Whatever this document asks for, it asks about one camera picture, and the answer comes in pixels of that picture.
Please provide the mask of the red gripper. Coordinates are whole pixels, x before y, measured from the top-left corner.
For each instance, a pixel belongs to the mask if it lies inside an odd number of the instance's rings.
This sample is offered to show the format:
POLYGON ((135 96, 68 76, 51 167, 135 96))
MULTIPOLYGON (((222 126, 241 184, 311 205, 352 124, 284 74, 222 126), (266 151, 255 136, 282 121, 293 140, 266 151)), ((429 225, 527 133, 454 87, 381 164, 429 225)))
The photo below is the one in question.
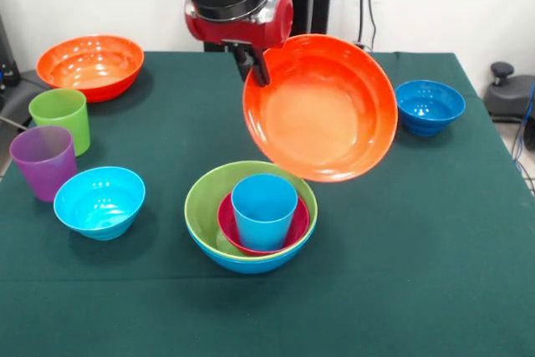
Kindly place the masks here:
POLYGON ((232 54, 243 81, 253 71, 257 84, 270 84, 262 49, 280 48, 293 25, 293 0, 267 0, 247 18, 213 22, 197 15, 190 0, 185 2, 185 20, 191 35, 203 42, 232 44, 232 54))

